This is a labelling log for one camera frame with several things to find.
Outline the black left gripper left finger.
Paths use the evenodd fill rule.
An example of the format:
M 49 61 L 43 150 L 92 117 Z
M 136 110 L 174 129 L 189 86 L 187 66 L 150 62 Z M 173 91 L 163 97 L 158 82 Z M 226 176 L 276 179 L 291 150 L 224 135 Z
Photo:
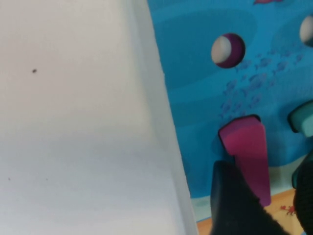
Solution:
M 287 235 L 266 212 L 240 170 L 226 161 L 213 166 L 212 235 Z

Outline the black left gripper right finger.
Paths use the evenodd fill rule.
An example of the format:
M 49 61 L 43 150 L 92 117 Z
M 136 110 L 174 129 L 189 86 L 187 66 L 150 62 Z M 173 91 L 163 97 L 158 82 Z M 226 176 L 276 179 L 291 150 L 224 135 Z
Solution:
M 292 174 L 295 189 L 293 204 L 296 216 L 307 235 L 313 234 L 313 152 L 311 151 Z

